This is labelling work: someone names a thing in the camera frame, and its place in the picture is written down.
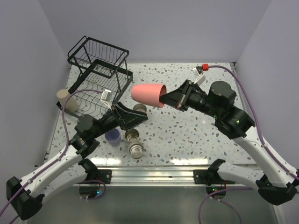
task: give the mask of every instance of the terrazzo surface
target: terrazzo surface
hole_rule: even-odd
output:
[[[134,80],[120,101],[128,108],[133,108],[137,104],[130,96],[130,91],[136,84],[163,83],[167,86],[167,91],[172,91],[186,79],[194,81],[195,75],[191,69],[198,65],[201,64],[128,64],[129,70],[133,72]],[[230,68],[228,63],[219,63],[219,65]],[[72,66],[68,87],[76,81],[78,74],[79,70]],[[232,89],[238,93],[234,79],[226,71],[213,68],[205,72],[205,75],[206,81],[201,85],[205,92],[208,92],[212,82],[222,80],[229,83]],[[239,96],[236,97],[235,105],[242,108]],[[79,110],[89,113],[91,108],[86,104]],[[99,147],[88,158],[97,166],[202,165],[211,164],[218,158],[233,164],[255,163],[241,147],[217,130],[213,118],[192,109],[186,112],[180,112],[168,106],[162,109],[147,106],[147,109],[149,120],[136,127],[140,133],[140,142],[144,145],[142,158],[133,159],[131,157],[128,143],[123,140],[124,131],[122,130],[122,142],[118,147],[110,146],[104,136],[100,136],[97,139],[100,142]],[[100,113],[93,108],[90,113],[101,116],[103,111]],[[68,133],[72,137],[76,133],[74,127],[77,119],[66,114],[65,120]],[[65,143],[66,138],[60,113],[49,158],[56,155]]]

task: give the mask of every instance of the blue cup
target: blue cup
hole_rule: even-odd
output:
[[[119,146],[121,143],[121,133],[118,129],[114,128],[111,131],[105,133],[105,139],[111,146]]]

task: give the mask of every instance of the white clip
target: white clip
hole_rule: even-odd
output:
[[[201,85],[204,83],[205,80],[206,80],[206,76],[202,74],[201,76],[196,77],[194,83],[197,85]]]
[[[105,89],[101,95],[101,102],[105,104],[108,108],[111,109],[111,105],[109,103],[110,99],[112,97],[112,92],[110,90]]]

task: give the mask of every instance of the black joint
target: black joint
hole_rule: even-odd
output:
[[[273,205],[280,205],[288,202],[297,194],[297,189],[293,184],[287,183],[285,188],[275,187],[269,182],[266,175],[256,181],[256,184],[260,196]]]
[[[21,181],[18,178],[10,178],[6,183],[7,200],[11,199],[21,187]],[[44,198],[44,194],[41,194],[36,198],[29,194],[29,192],[22,190],[11,203],[21,220],[27,220],[33,217],[43,205],[42,200]]]
[[[77,154],[80,154],[82,158],[86,158],[90,155],[98,146],[99,142],[96,139],[84,140],[77,134],[70,140],[70,144],[77,149]]]
[[[227,111],[234,105],[236,95],[228,83],[216,81],[211,84],[208,101],[212,107]]]
[[[195,184],[223,184],[224,180],[220,178],[217,171],[221,164],[225,163],[225,160],[215,160],[207,170],[196,169],[193,171],[194,183]],[[226,184],[235,184],[233,181],[226,181]]]
[[[229,139],[246,137],[246,132],[255,123],[244,111],[235,106],[225,116],[217,117],[215,126]]]
[[[87,173],[86,181],[88,180],[96,180],[96,173],[98,168],[91,162],[89,159],[83,159],[78,163],[79,166],[82,166],[85,169],[85,173]]]

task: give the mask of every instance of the black wire basket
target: black wire basket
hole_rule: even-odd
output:
[[[112,91],[113,101],[119,101],[130,82],[133,73],[128,71],[126,58],[129,51],[90,37],[82,37],[68,52],[68,62],[77,66],[79,76],[69,88],[72,94],[77,89],[94,89]],[[90,114],[95,118],[103,115],[108,108],[100,100],[101,94],[80,92],[76,95],[79,108],[75,113],[67,113],[79,117]]]

